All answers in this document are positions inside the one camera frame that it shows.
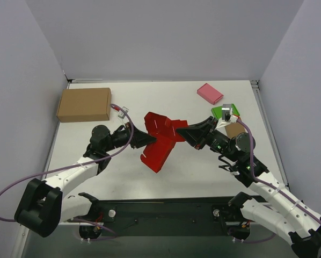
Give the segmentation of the red paper box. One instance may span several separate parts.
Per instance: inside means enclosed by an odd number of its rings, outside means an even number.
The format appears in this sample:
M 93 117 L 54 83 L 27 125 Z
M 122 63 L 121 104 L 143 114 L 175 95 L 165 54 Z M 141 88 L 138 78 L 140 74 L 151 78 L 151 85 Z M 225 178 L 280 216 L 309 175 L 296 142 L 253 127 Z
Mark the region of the red paper box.
M 188 127 L 186 120 L 171 120 L 167 116 L 148 112 L 145 117 L 145 127 L 148 134 L 156 141 L 146 146 L 141 161 L 153 172 L 158 173 L 177 142 L 184 142 L 176 129 Z

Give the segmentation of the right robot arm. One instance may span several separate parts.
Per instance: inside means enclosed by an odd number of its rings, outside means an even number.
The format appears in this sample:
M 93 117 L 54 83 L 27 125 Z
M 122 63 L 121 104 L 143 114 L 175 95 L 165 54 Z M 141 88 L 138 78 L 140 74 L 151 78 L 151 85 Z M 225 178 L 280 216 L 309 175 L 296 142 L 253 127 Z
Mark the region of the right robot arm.
M 209 117 L 176 132 L 197 150 L 209 146 L 225 162 L 222 169 L 270 204 L 265 207 L 240 192 L 230 200 L 229 206 L 239 210 L 243 218 L 284 239 L 297 257 L 321 257 L 321 214 L 293 195 L 254 156 L 256 142 L 238 116 L 232 115 L 225 121 Z

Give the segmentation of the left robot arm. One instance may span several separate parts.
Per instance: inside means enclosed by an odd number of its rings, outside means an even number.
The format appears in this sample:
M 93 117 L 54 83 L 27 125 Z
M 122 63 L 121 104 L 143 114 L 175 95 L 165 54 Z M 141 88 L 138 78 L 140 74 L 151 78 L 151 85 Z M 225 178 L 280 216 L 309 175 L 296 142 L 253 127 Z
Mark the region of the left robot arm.
M 86 180 L 99 175 L 109 164 L 109 151 L 141 148 L 156 142 L 156 138 L 138 130 L 131 123 L 119 126 L 114 132 L 105 125 L 96 126 L 90 143 L 77 163 L 45 180 L 28 182 L 14 215 L 17 223 L 41 237 L 47 237 L 58 224 L 69 217 L 62 211 L 64 197 Z

